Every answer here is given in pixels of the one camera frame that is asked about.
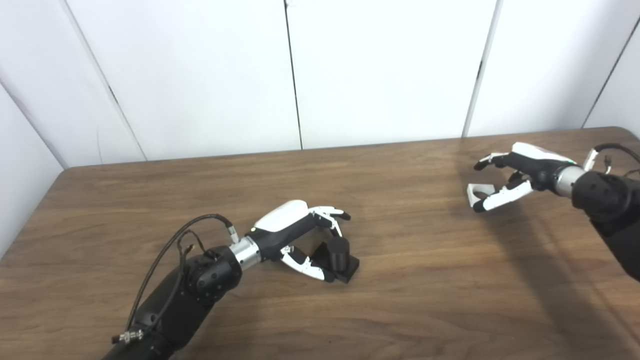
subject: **wooden table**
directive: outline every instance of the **wooden table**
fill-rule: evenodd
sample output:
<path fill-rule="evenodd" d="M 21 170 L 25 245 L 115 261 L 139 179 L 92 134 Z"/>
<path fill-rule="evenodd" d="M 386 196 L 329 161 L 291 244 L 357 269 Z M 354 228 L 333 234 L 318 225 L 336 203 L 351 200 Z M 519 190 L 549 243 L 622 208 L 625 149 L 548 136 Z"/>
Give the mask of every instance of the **wooden table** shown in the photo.
<path fill-rule="evenodd" d="M 639 358 L 640 284 L 569 200 L 469 208 L 467 183 L 508 176 L 472 165 L 515 141 L 577 161 L 603 142 L 640 149 L 605 128 L 66 170 L 0 262 L 0 358 L 100 359 L 184 222 L 218 212 L 244 233 L 289 199 L 353 216 L 359 271 L 345 285 L 256 265 L 178 359 Z M 631 166 L 614 154 L 615 172 Z M 228 243 L 217 223 L 195 229 Z M 170 252 L 151 288 L 176 264 Z"/>

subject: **black cylinder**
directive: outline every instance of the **black cylinder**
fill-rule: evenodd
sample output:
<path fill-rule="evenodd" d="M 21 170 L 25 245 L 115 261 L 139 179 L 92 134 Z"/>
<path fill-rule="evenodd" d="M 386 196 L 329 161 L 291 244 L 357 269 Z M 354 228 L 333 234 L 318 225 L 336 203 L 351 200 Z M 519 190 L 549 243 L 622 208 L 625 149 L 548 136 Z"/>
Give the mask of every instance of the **black cylinder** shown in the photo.
<path fill-rule="evenodd" d="M 326 244 L 329 250 L 329 265 L 331 270 L 342 272 L 349 266 L 349 240 L 335 237 Z"/>

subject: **robotic hand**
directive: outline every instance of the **robotic hand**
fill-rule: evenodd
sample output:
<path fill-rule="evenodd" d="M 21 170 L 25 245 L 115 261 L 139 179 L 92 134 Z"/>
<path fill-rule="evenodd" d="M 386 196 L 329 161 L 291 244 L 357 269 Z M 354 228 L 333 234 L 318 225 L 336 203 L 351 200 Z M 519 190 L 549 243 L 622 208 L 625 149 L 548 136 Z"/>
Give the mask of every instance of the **robotic hand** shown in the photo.
<path fill-rule="evenodd" d="M 189 226 L 205 218 L 225 223 L 232 244 L 204 250 L 200 239 Z M 349 243 L 342 237 L 336 218 L 349 220 L 343 210 L 329 206 L 307 208 L 302 200 L 292 200 L 274 209 L 238 238 L 234 226 L 217 215 L 198 217 L 171 238 L 149 270 L 138 292 L 125 332 L 114 336 L 115 346 L 103 360 L 166 360 L 187 345 L 213 305 L 240 282 L 244 271 L 267 260 L 282 261 L 291 268 L 315 279 L 348 282 L 359 266 L 349 255 Z M 291 242 L 316 226 L 329 228 L 333 238 L 308 257 Z M 203 254 L 186 259 L 180 246 L 182 237 L 196 236 Z M 169 273 L 138 307 L 148 278 L 162 255 L 177 241 L 180 265 Z"/>
<path fill-rule="evenodd" d="M 594 147 L 583 167 L 575 161 L 527 143 L 515 143 L 511 152 L 490 154 L 478 161 L 475 170 L 489 164 L 515 171 L 508 184 L 497 192 L 478 199 L 472 193 L 486 185 L 469 184 L 468 196 L 474 211 L 481 213 L 534 190 L 550 190 L 572 200 L 574 208 L 583 210 L 600 237 L 607 244 L 623 269 L 640 281 L 640 181 L 627 176 L 609 174 L 611 159 L 605 158 L 605 173 L 591 169 L 598 153 L 604 149 L 619 149 L 630 154 L 638 163 L 640 156 L 616 143 Z"/>

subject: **white wall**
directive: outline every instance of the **white wall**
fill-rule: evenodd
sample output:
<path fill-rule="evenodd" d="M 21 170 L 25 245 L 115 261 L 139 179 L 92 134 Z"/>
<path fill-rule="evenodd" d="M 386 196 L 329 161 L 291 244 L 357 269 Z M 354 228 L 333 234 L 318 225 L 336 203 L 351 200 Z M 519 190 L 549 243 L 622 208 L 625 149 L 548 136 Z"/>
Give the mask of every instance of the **white wall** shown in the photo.
<path fill-rule="evenodd" d="M 61 171 L 0 86 L 0 257 Z"/>
<path fill-rule="evenodd" d="M 150 160 L 300 149 L 282 0 L 69 0 Z"/>
<path fill-rule="evenodd" d="M 638 17 L 637 0 L 505 0 L 469 136 L 582 126 Z"/>
<path fill-rule="evenodd" d="M 0 1 L 0 49 L 0 83 L 65 166 L 144 160 L 63 1 Z"/>
<path fill-rule="evenodd" d="M 640 30 L 636 29 L 585 127 L 621 126 L 640 137 Z"/>
<path fill-rule="evenodd" d="M 495 0 L 295 0 L 304 148 L 459 137 Z"/>

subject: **robot finger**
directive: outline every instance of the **robot finger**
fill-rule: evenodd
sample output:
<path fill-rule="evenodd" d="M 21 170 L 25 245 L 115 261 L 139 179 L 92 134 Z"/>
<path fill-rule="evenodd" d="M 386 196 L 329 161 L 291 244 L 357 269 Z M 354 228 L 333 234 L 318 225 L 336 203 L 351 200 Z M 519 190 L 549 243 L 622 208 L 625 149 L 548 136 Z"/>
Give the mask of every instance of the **robot finger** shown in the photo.
<path fill-rule="evenodd" d="M 473 205 L 473 208 L 476 213 L 482 213 L 507 204 L 508 202 L 516 201 L 521 197 L 529 195 L 533 191 L 530 180 L 518 179 L 508 183 L 499 191 L 487 196 L 486 198 L 477 201 Z"/>
<path fill-rule="evenodd" d="M 474 170 L 480 171 L 486 168 L 488 165 L 495 165 L 498 168 L 505 167 L 504 157 L 509 155 L 508 152 L 493 152 L 482 159 L 480 159 L 475 165 Z"/>
<path fill-rule="evenodd" d="M 335 276 L 322 269 L 315 261 L 311 260 L 302 250 L 297 247 L 287 246 L 281 250 L 282 262 L 293 270 L 303 273 L 314 279 L 333 282 Z"/>
<path fill-rule="evenodd" d="M 524 176 L 524 174 L 521 171 L 516 170 L 511 174 L 511 176 L 509 176 L 509 180 L 507 180 L 507 182 L 513 183 L 514 181 L 521 180 L 522 176 Z"/>

